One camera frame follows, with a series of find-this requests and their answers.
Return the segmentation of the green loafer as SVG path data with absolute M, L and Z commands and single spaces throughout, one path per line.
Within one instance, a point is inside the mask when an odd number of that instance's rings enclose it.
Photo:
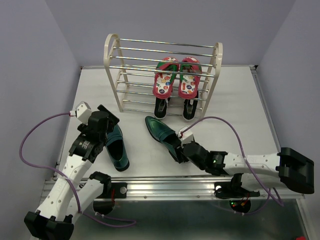
M 176 162 L 181 164 L 189 161 L 184 156 L 181 140 L 173 129 L 152 116 L 146 116 L 144 121 L 152 138 L 166 147 Z
M 130 161 L 127 155 L 123 133 L 117 124 L 113 131 L 107 135 L 107 143 L 105 148 L 108 152 L 110 160 L 118 172 L 127 170 L 130 166 Z

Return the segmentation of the black sneaker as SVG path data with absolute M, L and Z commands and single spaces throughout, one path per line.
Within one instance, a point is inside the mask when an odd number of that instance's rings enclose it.
M 156 98 L 154 107 L 154 117 L 158 120 L 162 120 L 167 115 L 167 107 L 170 101 L 170 97 L 166 99 Z
M 197 110 L 198 100 L 185 99 L 183 106 L 182 117 L 185 121 L 191 121 L 194 119 Z

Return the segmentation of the pink kids sandal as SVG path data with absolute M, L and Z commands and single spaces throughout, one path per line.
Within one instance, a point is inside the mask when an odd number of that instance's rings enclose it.
M 178 96 L 183 99 L 194 99 L 198 94 L 200 75 L 203 73 L 199 61 L 188 56 L 182 60 L 179 66 Z
M 157 64 L 156 70 L 160 72 L 155 73 L 152 90 L 156 98 L 167 99 L 171 96 L 179 67 L 178 60 L 170 56 Z

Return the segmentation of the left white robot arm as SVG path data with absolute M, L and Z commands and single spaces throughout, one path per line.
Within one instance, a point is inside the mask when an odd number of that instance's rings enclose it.
M 107 144 L 107 134 L 120 121 L 102 104 L 96 111 L 82 101 L 68 113 L 81 124 L 80 134 L 72 143 L 62 171 L 55 169 L 58 178 L 46 199 L 35 211 L 29 211 L 24 223 L 31 235 L 39 240 L 68 240 L 75 223 L 83 211 L 98 196 L 111 193 L 111 178 L 102 172 L 94 172 L 83 188 L 77 190 L 83 176 L 95 162 Z

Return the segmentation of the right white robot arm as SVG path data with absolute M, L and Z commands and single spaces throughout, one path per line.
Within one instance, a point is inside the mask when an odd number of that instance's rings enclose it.
M 281 148 L 278 153 L 243 157 L 225 151 L 208 151 L 192 141 L 178 146 L 176 154 L 213 176 L 230 176 L 228 189 L 235 195 L 284 187 L 300 194 L 315 192 L 314 162 L 289 147 Z

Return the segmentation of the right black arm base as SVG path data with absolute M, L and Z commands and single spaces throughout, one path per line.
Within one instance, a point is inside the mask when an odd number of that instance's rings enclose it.
M 248 191 L 241 186 L 232 187 L 231 182 L 217 182 L 214 184 L 214 196 L 221 200 L 228 200 L 233 213 L 247 215 L 252 206 L 251 198 L 259 197 L 260 192 Z

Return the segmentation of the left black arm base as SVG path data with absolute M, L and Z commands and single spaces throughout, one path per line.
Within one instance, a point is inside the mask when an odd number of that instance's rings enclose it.
M 102 194 L 92 203 L 92 208 L 99 214 L 108 215 L 116 206 L 116 200 L 127 198 L 128 184 L 126 182 L 113 182 L 103 187 Z

